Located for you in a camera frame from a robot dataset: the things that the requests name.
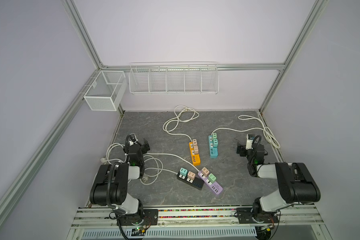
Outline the black power strip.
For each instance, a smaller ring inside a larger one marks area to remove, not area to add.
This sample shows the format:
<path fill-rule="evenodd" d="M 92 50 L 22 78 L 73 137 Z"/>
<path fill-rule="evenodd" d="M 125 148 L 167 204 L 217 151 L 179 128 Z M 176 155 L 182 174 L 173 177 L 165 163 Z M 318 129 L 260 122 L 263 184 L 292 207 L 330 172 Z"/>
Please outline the black power strip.
<path fill-rule="evenodd" d="M 188 177 L 183 176 L 180 172 L 177 174 L 177 179 L 197 190 L 202 190 L 204 186 L 204 181 L 202 179 L 195 177 L 193 180 L 191 180 Z"/>

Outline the orange power strip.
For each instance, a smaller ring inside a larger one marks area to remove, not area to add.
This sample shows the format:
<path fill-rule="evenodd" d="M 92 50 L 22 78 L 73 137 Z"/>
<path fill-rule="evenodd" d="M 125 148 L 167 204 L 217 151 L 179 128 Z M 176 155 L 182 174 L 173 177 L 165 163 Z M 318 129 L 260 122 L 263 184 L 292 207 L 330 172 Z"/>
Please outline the orange power strip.
<path fill-rule="evenodd" d="M 199 147 L 196 139 L 193 139 L 189 142 L 189 148 L 191 153 L 192 164 L 194 166 L 199 166 L 201 164 L 200 155 L 199 155 Z"/>

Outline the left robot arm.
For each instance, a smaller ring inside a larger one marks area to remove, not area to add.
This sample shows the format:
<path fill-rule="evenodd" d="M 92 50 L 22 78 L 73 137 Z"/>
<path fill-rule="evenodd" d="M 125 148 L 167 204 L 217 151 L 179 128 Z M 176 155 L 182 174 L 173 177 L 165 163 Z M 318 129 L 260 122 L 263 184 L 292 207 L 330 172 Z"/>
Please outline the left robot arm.
<path fill-rule="evenodd" d="M 121 223 L 142 223 L 143 204 L 139 199 L 128 194 L 128 182 L 144 176 L 144 154 L 149 150 L 147 140 L 140 143 L 135 134 L 127 135 L 123 147 L 126 160 L 99 167 L 90 191 L 90 203 L 110 208 Z"/>

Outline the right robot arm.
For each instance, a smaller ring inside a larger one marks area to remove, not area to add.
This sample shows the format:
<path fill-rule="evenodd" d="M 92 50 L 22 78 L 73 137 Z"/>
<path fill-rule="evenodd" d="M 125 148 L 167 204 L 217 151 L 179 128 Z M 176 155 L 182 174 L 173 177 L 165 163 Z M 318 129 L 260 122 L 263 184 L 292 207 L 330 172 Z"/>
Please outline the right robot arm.
<path fill-rule="evenodd" d="M 273 215 L 277 211 L 294 204 L 312 204 L 321 199 L 321 192 L 304 163 L 266 164 L 267 155 L 260 135 L 248 134 L 244 145 L 238 144 L 237 154 L 247 158 L 247 169 L 251 177 L 274 179 L 278 189 L 256 198 L 250 216 L 256 223 L 262 223 L 266 214 Z"/>

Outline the pink plug adapter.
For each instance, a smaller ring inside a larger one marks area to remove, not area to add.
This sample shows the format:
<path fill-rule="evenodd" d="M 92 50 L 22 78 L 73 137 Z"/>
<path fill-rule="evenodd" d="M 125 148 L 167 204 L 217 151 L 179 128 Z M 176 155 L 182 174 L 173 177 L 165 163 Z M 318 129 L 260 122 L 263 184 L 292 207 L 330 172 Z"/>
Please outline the pink plug adapter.
<path fill-rule="evenodd" d="M 195 179 L 195 176 L 196 176 L 195 173 L 188 171 L 187 180 L 192 182 Z"/>

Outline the teal plug adapter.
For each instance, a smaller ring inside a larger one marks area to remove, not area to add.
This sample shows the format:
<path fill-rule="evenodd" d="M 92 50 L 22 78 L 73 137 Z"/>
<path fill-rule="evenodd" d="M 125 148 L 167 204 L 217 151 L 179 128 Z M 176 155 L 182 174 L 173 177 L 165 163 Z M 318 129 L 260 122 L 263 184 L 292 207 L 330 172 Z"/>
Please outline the teal plug adapter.
<path fill-rule="evenodd" d="M 186 178 L 187 175 L 188 175 L 188 170 L 185 169 L 185 168 L 181 168 L 181 169 L 179 170 L 179 175 L 180 175 L 182 178 Z"/>

